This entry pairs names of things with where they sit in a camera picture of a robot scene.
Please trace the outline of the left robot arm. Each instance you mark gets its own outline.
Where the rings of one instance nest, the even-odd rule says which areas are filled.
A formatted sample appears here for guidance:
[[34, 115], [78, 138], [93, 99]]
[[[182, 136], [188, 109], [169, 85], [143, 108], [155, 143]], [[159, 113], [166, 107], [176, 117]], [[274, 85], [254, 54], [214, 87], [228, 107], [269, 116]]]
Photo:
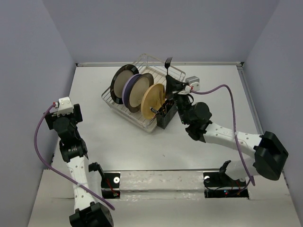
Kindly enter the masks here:
[[60, 138], [61, 156], [72, 179], [74, 212], [69, 216], [70, 225], [112, 227], [114, 221], [100, 187], [105, 175], [98, 163], [89, 163], [85, 141], [78, 132], [77, 123], [82, 121], [80, 106], [63, 100], [56, 102], [55, 107], [57, 111], [48, 113], [45, 120]]

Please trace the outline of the gold knife green handle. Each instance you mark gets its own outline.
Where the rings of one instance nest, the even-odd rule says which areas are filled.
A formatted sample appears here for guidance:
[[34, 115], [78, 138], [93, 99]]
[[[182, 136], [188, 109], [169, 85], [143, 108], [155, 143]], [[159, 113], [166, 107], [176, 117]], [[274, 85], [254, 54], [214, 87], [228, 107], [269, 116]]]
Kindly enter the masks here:
[[165, 88], [163, 88], [163, 94], [162, 94], [162, 98], [161, 98], [161, 111], [162, 111], [162, 113], [164, 112], [164, 105], [165, 105], [165, 101], [166, 101], [166, 99], [165, 99]]

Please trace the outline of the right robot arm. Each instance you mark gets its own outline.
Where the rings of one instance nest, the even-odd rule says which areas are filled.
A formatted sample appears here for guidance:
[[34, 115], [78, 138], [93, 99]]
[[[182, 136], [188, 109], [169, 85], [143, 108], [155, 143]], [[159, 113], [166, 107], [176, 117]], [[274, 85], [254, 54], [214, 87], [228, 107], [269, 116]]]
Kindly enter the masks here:
[[234, 180], [248, 177], [254, 183], [255, 175], [279, 180], [288, 152], [278, 137], [270, 131], [249, 134], [238, 131], [235, 124], [228, 129], [212, 122], [208, 105], [193, 103], [192, 93], [200, 95], [199, 88], [197, 77], [181, 82], [166, 75], [166, 98], [176, 103], [180, 120], [187, 125], [188, 135], [195, 141], [221, 145], [239, 153], [240, 163], [226, 161], [220, 168], [219, 182], [230, 185]]

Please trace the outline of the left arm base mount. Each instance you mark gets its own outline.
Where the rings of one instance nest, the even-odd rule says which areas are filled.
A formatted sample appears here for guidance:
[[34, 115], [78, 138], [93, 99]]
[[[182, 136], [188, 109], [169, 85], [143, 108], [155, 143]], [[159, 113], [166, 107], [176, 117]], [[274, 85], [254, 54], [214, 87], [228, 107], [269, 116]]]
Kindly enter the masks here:
[[90, 173], [97, 173], [100, 176], [99, 186], [103, 198], [119, 199], [120, 198], [120, 172], [104, 172], [101, 165], [97, 162], [89, 164], [88, 170]]

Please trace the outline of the dark fork thin handle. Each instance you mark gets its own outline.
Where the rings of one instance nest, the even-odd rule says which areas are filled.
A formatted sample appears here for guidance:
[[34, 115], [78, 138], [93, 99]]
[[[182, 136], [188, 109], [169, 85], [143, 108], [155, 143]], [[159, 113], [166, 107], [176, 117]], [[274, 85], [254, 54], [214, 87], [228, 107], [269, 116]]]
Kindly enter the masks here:
[[168, 58], [166, 59], [165, 63], [164, 63], [164, 67], [165, 67], [166, 72], [167, 72], [166, 75], [169, 74], [169, 68], [170, 68], [170, 65], [171, 65], [171, 61], [172, 61], [172, 57], [168, 57]]

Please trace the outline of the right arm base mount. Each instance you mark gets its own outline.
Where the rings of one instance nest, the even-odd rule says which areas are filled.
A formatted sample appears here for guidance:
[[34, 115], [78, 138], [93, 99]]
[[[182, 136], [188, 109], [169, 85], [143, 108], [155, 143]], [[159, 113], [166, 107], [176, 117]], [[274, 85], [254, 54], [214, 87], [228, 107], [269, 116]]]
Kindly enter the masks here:
[[204, 172], [205, 198], [249, 198], [248, 183], [231, 179], [225, 172], [230, 160], [217, 172]]

